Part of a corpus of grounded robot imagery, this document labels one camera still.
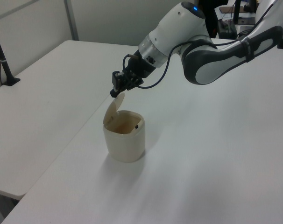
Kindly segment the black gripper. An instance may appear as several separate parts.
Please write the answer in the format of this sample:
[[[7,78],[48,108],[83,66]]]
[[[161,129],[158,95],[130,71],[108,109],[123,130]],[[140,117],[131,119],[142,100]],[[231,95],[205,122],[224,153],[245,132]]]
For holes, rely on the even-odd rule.
[[[143,79],[147,78],[156,68],[144,60],[137,50],[133,55],[127,54],[129,57],[126,66],[126,76],[124,72],[114,71],[112,73],[113,89],[110,95],[116,98],[121,92],[131,90],[144,83]]]

